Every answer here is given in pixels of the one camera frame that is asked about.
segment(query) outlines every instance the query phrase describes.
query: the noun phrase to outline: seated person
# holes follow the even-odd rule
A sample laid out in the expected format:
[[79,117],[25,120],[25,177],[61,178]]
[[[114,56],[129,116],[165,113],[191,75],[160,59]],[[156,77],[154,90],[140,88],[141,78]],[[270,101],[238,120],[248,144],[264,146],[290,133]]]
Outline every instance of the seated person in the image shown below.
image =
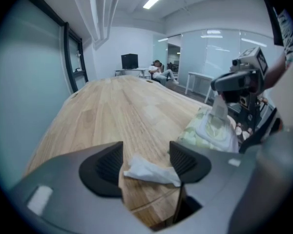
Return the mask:
[[150,74],[153,74],[153,79],[159,80],[163,86],[166,84],[167,75],[174,84],[179,84],[177,81],[175,81],[174,75],[170,69],[161,72],[161,63],[159,60],[154,61],[154,66],[149,66],[148,71]]

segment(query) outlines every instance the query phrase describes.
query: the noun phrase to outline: crumpled tissue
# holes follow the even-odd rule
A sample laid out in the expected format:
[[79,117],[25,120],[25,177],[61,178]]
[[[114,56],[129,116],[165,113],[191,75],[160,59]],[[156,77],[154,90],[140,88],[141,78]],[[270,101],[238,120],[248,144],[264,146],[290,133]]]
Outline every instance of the crumpled tissue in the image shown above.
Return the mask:
[[129,165],[130,168],[128,171],[124,171],[124,176],[161,184],[172,183],[176,187],[181,185],[181,181],[173,167],[159,167],[138,154],[133,156]]

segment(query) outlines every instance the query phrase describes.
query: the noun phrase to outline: white table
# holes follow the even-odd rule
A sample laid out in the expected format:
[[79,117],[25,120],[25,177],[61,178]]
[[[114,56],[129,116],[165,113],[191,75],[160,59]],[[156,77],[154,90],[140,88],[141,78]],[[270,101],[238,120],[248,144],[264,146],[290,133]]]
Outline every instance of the white table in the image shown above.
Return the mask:
[[[187,85],[186,85],[186,92],[185,94],[187,94],[188,92],[188,87],[189,87],[189,82],[190,82],[190,76],[194,76],[195,77],[195,80],[194,80],[194,83],[193,83],[193,87],[192,87],[192,91],[194,89],[194,85],[195,85],[195,82],[196,82],[196,78],[199,77],[201,79],[205,79],[205,80],[208,80],[208,81],[211,81],[214,79],[214,77],[211,77],[211,76],[207,76],[207,75],[204,75],[204,74],[200,74],[200,73],[196,73],[196,72],[189,72],[188,73],[188,79],[187,79]],[[206,104],[208,98],[209,98],[209,94],[210,94],[210,91],[211,91],[211,86],[209,86],[209,90],[207,92],[207,95],[206,95],[206,98],[204,100],[204,103]]]
[[121,72],[121,71],[139,71],[139,72],[142,73],[142,78],[146,78],[146,70],[148,70],[148,68],[117,69],[117,70],[115,70],[115,76],[116,76],[116,72]]

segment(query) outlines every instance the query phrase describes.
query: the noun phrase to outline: wood grain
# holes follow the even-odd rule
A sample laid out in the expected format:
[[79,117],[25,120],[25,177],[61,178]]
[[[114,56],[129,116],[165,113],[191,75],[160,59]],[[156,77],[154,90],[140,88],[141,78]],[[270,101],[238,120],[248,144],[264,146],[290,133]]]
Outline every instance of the wood grain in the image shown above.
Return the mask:
[[169,141],[177,139],[203,105],[207,106],[137,77],[88,82],[65,101],[26,173],[58,155],[123,141],[119,186],[124,204],[147,226],[154,226],[173,216],[179,189],[124,178],[123,171],[129,169],[128,162],[135,153],[159,166],[171,166]]

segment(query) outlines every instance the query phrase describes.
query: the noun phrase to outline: black box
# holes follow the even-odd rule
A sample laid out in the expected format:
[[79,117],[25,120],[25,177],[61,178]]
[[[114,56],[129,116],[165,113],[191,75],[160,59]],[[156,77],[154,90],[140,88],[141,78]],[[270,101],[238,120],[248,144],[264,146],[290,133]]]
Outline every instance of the black box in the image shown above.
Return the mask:
[[123,69],[138,68],[138,55],[136,54],[122,55],[122,66],[123,66]]

